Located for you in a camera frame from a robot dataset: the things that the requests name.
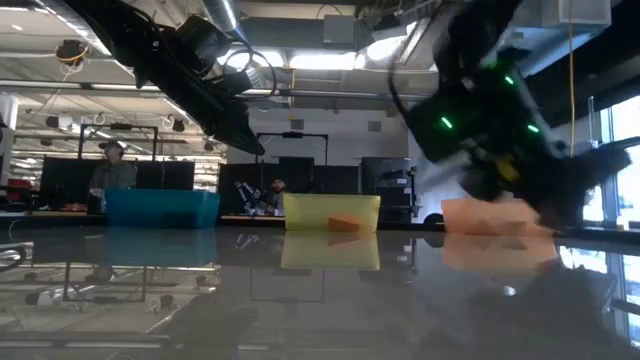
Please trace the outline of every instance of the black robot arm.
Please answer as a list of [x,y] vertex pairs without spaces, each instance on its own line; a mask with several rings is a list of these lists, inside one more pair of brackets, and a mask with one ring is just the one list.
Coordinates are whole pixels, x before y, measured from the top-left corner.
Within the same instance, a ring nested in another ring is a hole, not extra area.
[[[231,39],[211,23],[191,16],[175,29],[121,0],[64,0],[98,35],[121,64],[133,68],[136,86],[152,82],[184,109],[204,133],[230,146],[262,155],[248,124],[248,106],[237,97],[251,88],[244,72],[206,79]],[[250,57],[257,54],[244,42]]]
[[495,51],[520,3],[468,3],[435,42],[438,91],[400,110],[430,161],[461,150],[470,155],[461,183],[470,195],[492,201],[510,192],[536,209],[543,224],[574,224],[587,190],[631,162],[615,146],[571,157],[568,146],[552,139],[510,52]]

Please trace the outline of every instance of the glossy table surface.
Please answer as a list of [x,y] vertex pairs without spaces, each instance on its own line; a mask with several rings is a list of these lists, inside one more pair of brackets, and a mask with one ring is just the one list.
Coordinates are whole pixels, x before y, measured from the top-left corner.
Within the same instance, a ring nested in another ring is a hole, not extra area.
[[640,246],[75,228],[1,236],[0,263],[20,249],[0,272],[3,360],[640,357]]

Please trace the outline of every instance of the blue plastic bin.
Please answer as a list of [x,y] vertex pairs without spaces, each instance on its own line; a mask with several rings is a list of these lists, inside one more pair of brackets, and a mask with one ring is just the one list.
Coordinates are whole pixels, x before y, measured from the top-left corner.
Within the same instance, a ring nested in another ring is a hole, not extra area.
[[146,228],[212,228],[220,195],[206,191],[109,189],[109,226]]

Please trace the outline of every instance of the yellow cable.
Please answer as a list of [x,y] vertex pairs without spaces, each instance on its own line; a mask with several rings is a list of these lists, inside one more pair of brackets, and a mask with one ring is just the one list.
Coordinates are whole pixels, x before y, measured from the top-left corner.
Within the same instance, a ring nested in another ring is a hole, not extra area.
[[84,51],[80,55],[76,55],[74,57],[70,57],[67,59],[58,57],[58,55],[56,55],[56,58],[62,62],[77,61],[77,60],[80,60],[80,58],[82,58],[83,56],[85,56],[87,54],[87,51],[89,51],[89,45],[85,46]]
[[573,79],[573,0],[569,0],[569,102],[571,106],[571,143],[569,149],[570,155],[573,157],[576,136],[576,94]]

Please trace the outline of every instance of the man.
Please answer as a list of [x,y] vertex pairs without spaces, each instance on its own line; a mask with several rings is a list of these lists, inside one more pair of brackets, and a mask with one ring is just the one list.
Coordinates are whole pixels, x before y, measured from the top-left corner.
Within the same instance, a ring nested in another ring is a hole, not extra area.
[[117,141],[109,141],[101,146],[107,157],[107,162],[101,164],[93,172],[93,178],[89,188],[91,193],[100,193],[95,190],[126,189],[136,184],[136,170],[126,161],[122,160],[124,148]]
[[271,182],[271,191],[267,195],[267,214],[275,216],[284,215],[284,192],[287,185],[281,179]]

